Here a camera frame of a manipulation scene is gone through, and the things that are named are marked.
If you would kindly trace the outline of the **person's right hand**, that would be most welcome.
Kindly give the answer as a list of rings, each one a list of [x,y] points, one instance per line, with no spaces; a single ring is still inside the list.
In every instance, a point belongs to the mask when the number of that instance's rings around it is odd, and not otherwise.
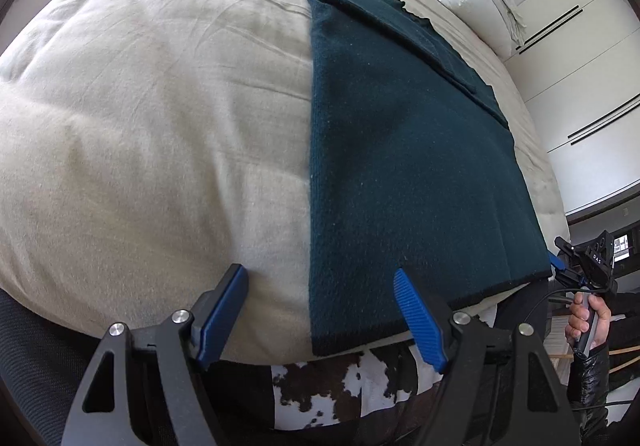
[[[589,322],[590,309],[598,315],[596,331],[594,331],[590,348],[594,350],[606,343],[608,340],[608,330],[610,330],[612,313],[602,297],[584,292],[577,292],[572,304],[570,304],[570,316],[565,327],[565,337],[570,346],[591,330]]]

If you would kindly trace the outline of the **black jacket right forearm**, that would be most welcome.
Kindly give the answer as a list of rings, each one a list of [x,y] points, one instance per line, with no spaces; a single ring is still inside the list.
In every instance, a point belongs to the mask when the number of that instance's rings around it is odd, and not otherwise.
[[[608,395],[608,343],[589,353],[576,354],[570,366],[566,396],[579,426],[583,445],[600,445],[604,441],[608,410],[604,404]]]

